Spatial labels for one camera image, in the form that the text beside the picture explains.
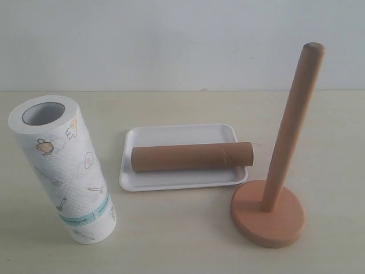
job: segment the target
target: paper towel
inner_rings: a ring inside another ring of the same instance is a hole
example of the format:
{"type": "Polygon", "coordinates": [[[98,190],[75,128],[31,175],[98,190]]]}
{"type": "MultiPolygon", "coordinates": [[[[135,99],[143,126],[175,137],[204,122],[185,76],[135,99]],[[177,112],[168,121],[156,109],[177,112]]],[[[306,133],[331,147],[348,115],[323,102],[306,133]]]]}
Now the paper towel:
{"type": "Polygon", "coordinates": [[[72,238],[82,244],[107,238],[116,212],[78,104],[38,97],[16,107],[8,122],[72,238]]]}

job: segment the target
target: round wooden base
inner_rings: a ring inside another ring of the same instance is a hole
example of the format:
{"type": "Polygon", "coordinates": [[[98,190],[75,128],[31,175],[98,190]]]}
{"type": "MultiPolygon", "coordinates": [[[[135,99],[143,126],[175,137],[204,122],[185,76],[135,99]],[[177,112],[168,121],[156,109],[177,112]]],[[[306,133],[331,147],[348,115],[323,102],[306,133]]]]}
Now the round wooden base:
{"type": "Polygon", "coordinates": [[[301,202],[282,187],[273,212],[263,212],[261,199],[266,181],[255,180],[234,193],[231,214],[237,228],[251,241],[268,248],[281,248],[296,242],[303,231],[306,214],[301,202]]]}

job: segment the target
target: wooden paper towel holder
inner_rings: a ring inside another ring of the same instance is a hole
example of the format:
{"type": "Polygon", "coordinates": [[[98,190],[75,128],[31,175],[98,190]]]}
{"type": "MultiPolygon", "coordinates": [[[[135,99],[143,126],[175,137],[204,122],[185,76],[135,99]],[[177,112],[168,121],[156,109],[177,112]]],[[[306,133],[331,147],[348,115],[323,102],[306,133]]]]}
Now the wooden paper towel holder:
{"type": "Polygon", "coordinates": [[[237,228],[251,241],[268,248],[295,243],[301,236],[306,213],[297,196],[283,186],[306,116],[325,47],[303,46],[279,128],[267,179],[240,186],[231,202],[237,228]]]}

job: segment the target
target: table surface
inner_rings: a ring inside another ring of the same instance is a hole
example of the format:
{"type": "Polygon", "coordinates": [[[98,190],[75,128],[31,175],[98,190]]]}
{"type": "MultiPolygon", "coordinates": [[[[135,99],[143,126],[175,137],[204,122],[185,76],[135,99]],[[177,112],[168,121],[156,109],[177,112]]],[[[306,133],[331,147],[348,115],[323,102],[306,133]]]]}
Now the table surface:
{"type": "Polygon", "coordinates": [[[288,92],[63,93],[82,109],[118,214],[112,235],[95,245],[78,244],[60,225],[8,128],[15,106],[44,94],[0,92],[2,273],[364,273],[365,92],[315,92],[285,183],[307,226],[282,249],[236,230],[229,206],[237,186],[131,193],[119,172],[131,128],[226,123],[253,143],[249,180],[265,179],[288,92]]]}

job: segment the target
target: white tray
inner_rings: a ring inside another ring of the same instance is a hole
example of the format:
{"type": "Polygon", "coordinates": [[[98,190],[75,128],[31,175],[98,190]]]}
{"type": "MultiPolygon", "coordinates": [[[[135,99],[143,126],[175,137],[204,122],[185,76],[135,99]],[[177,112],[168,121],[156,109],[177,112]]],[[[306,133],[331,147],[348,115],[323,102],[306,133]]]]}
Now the white tray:
{"type": "Polygon", "coordinates": [[[136,127],[125,136],[119,183],[127,191],[176,190],[241,184],[248,178],[246,167],[219,170],[133,172],[134,147],[177,144],[232,143],[236,134],[227,124],[136,127]]]}

